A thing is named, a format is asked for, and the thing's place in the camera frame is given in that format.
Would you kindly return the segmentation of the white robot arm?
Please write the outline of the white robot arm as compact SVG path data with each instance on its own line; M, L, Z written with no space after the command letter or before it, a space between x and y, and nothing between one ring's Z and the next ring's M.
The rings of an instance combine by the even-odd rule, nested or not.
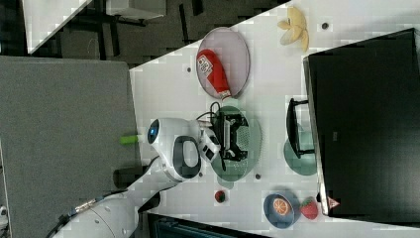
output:
M94 198L62 217L46 238L130 238L139 209L160 191L195 178L203 161L229 176L241 176L259 151L258 125L240 113L217 113L210 122L158 118L147 133L156 150L146 172L127 188Z

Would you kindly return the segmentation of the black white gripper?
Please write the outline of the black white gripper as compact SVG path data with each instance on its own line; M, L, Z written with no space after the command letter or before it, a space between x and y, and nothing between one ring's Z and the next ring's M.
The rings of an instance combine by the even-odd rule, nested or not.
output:
M241 113L217 112L212 118L212 125L221 145L219 152L221 159L234 162L244 160L248 155L248 149L239 147L238 130L249 127L246 118Z

